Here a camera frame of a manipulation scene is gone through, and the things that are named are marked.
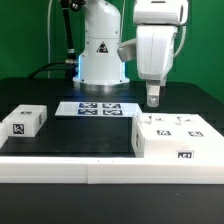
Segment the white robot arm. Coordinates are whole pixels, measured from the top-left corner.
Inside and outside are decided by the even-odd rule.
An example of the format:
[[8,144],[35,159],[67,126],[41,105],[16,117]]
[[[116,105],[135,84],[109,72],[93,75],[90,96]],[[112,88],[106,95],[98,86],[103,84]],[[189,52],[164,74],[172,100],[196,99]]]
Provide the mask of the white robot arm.
[[[180,50],[178,32],[186,31],[188,0],[135,0],[136,37],[123,42],[123,19],[106,0],[59,0],[65,21],[68,59],[74,68],[73,84],[109,91],[125,85],[124,63],[135,59],[138,76],[146,81],[147,105],[159,105],[160,89]],[[85,10],[85,49],[74,50],[69,12]]]

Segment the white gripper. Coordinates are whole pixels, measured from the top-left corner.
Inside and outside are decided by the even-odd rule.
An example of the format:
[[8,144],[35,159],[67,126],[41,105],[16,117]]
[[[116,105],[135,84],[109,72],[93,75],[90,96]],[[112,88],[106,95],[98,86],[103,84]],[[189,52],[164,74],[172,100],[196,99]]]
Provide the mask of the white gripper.
[[160,82],[173,65],[175,26],[142,25],[137,27],[137,70],[146,81],[147,105],[159,105]]

